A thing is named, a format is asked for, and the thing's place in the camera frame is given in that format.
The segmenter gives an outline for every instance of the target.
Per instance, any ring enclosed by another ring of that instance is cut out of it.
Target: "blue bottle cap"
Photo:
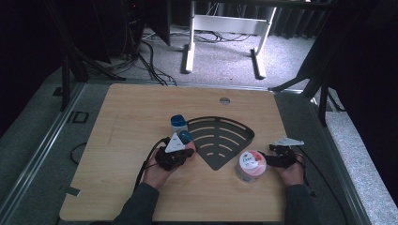
[[[191,134],[189,133],[189,131],[187,130],[181,130],[181,132],[179,132],[178,134],[178,138],[182,141],[182,143],[187,144],[190,141],[193,141],[193,138],[191,136]]]
[[[183,127],[187,125],[187,122],[185,122],[184,116],[181,114],[174,115],[171,118],[172,126],[173,127]]]

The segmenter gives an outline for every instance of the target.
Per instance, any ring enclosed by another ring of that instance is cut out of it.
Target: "black fan-shaped tray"
[[[199,117],[187,122],[197,153],[217,171],[253,140],[254,132],[237,121],[217,117]]]

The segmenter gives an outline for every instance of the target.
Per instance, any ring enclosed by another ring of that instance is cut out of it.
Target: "white table leg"
[[[187,63],[185,64],[185,71],[187,73],[193,72],[193,57],[195,55],[195,43],[193,42],[195,34],[195,5],[196,3],[191,1],[190,43],[188,45]]]
[[[251,50],[253,63],[256,66],[256,69],[258,72],[258,77],[260,79],[264,79],[267,77],[266,69],[264,67],[264,61],[263,61],[263,54],[264,54],[263,49],[264,49],[264,45],[266,43],[266,40],[267,40],[267,37],[269,34],[269,29],[271,28],[271,25],[272,25],[272,20],[275,15],[275,10],[276,10],[276,8],[274,7],[272,9],[272,12],[270,13],[270,15],[268,15],[268,17],[267,17],[267,25],[264,27],[264,32],[263,32],[263,35],[261,36],[261,40],[258,45],[258,48],[253,48]]]

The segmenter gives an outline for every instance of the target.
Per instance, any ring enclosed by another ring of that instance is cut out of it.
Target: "metal stand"
[[[195,53],[194,31],[207,30],[215,32],[239,33],[247,35],[261,36],[260,43],[257,48],[251,49],[253,63],[256,68],[257,77],[264,79],[267,77],[263,62],[263,49],[266,43],[269,29],[272,25],[272,19],[275,15],[275,7],[271,8],[271,12],[265,20],[253,20],[242,18],[230,18],[220,16],[207,16],[195,14],[196,2],[191,1],[191,20],[190,20],[190,43],[187,53],[187,62],[185,71],[193,72],[193,57]]]
[[[86,62],[91,67],[97,69],[102,72],[109,78],[118,81],[125,81],[125,78],[119,77],[112,72],[106,70],[103,66],[90,59],[87,55],[80,52],[73,43],[73,40],[68,32],[67,27],[62,20],[60,13],[56,9],[56,4],[54,0],[44,0],[44,4],[46,5],[47,10],[49,11],[51,17],[53,18],[54,24],[56,26],[59,35],[62,38],[63,42],[63,50],[65,51],[65,60],[63,62],[63,105],[61,107],[61,111],[63,111],[69,102],[69,97],[66,95],[70,94],[69,91],[69,69],[73,71],[73,75],[75,76],[77,82],[86,83],[88,81],[88,74],[85,70],[83,62]]]
[[[322,32],[317,37],[296,78],[268,89],[269,91],[280,92],[296,83],[309,79],[310,81],[305,86],[302,95],[306,98],[313,98],[321,88],[318,117],[324,126],[327,125],[325,116],[333,67],[339,60],[338,54],[344,51],[343,46],[348,35],[361,23],[362,16],[364,13],[366,14],[367,10],[367,4],[357,8],[352,8],[347,4],[344,1],[339,1],[339,7],[344,8],[344,10],[336,9],[330,13]]]

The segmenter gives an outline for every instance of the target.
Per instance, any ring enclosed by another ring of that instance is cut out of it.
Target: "dark sleeve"
[[[126,201],[114,225],[150,225],[155,212],[159,191],[152,186],[141,183],[132,196]]]
[[[310,193],[304,185],[294,185],[286,188],[284,224],[321,224]]]

